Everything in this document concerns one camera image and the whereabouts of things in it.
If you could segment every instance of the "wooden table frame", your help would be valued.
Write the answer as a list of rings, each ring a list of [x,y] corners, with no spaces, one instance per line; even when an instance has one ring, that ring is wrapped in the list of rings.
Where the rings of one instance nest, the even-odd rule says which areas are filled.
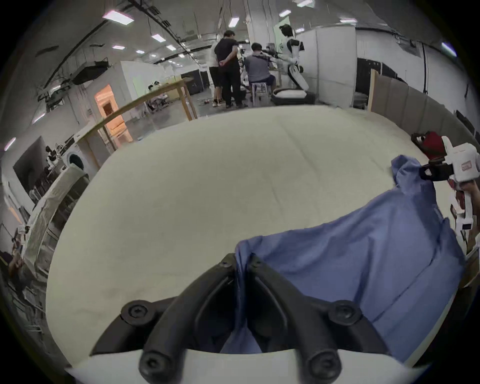
[[[161,95],[162,93],[171,91],[173,89],[176,89],[179,93],[180,101],[183,105],[183,109],[185,110],[185,114],[187,115],[188,120],[192,121],[193,119],[197,119],[197,112],[195,111],[195,106],[193,105],[192,98],[190,97],[190,93],[188,92],[188,88],[187,88],[187,83],[190,82],[190,81],[193,81],[193,79],[191,77],[185,77],[184,79],[175,81],[174,83],[162,85],[161,87],[159,87],[155,91],[152,91],[152,92],[147,93],[146,95],[140,96],[138,99],[128,103],[127,105],[124,105],[123,107],[119,108],[114,113],[112,113],[111,115],[107,116],[100,123],[98,123],[97,125],[92,127],[89,130],[89,132],[98,131],[99,129],[103,128],[103,131],[107,135],[108,140],[112,144],[113,148],[116,149],[116,146],[114,145],[113,141],[111,140],[111,137],[110,137],[110,134],[109,134],[108,130],[105,128],[106,124],[111,122],[117,116],[120,116],[122,113],[125,113],[125,112],[129,111],[130,109],[135,108],[136,106],[138,106],[140,104],[143,104],[144,102],[152,99],[155,96]],[[192,113],[190,113],[190,111],[189,111],[189,108],[187,106],[187,101],[186,101],[185,96],[182,92],[182,88],[184,89],[185,95],[188,98],[188,102],[190,103],[190,108],[192,109]]]

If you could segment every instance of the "man in gray shirt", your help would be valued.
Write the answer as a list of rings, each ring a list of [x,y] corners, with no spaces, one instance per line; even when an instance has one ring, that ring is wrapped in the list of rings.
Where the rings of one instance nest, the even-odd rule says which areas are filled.
[[[245,58],[249,83],[267,83],[273,91],[276,88],[276,78],[268,69],[270,57],[262,53],[262,46],[258,43],[252,44],[252,51],[253,54]]]

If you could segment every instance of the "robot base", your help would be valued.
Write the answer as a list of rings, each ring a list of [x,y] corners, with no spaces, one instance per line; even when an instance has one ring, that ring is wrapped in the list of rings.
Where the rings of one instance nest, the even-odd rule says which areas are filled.
[[[315,104],[315,93],[303,89],[277,88],[272,92],[275,105]]]

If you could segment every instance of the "man in black t-shirt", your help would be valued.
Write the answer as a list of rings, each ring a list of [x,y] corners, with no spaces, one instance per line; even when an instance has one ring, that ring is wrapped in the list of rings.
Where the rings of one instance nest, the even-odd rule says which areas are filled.
[[[215,54],[219,65],[218,74],[222,84],[222,97],[227,108],[232,106],[232,90],[235,104],[238,108],[243,108],[240,92],[240,64],[237,58],[239,44],[234,37],[235,32],[226,31],[223,39],[215,47]]]

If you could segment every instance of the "white pillar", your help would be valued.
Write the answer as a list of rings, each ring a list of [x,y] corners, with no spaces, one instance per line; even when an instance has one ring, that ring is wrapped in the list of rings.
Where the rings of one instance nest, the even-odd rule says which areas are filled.
[[[260,43],[265,49],[267,43],[275,43],[274,25],[280,21],[275,1],[243,0],[247,12],[246,24],[250,44]]]

